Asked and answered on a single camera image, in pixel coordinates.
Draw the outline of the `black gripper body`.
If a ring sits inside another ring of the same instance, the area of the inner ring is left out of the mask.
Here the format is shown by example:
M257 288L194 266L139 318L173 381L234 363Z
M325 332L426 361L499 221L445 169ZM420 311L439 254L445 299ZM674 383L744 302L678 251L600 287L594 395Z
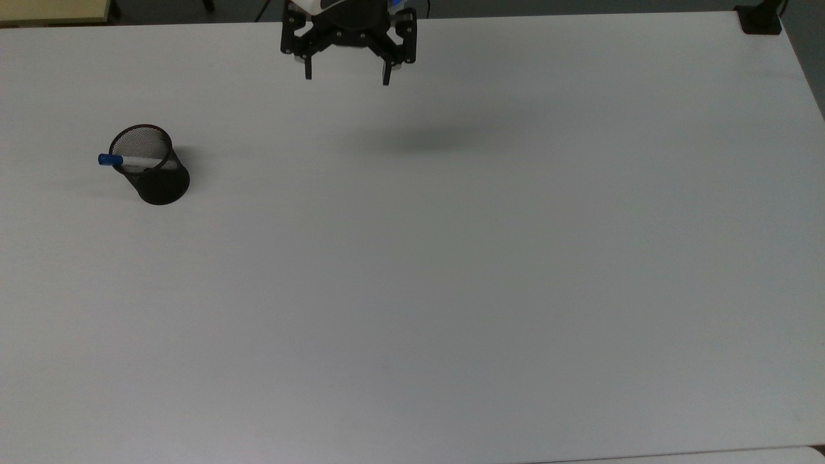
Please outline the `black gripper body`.
M371 50L395 49L389 38L389 1L318 1L313 5L307 46L312 51L342 45Z

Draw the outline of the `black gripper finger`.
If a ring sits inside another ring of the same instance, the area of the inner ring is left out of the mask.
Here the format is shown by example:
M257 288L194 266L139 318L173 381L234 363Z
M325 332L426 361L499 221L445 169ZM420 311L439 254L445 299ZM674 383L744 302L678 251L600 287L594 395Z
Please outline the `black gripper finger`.
M418 12L401 9L386 13L366 32L366 47L383 61L381 82L390 85L394 70L416 62L418 46Z
M304 65L306 79L313 77L313 56L333 44L334 27L320 17L307 13L285 12L282 21L280 49Z

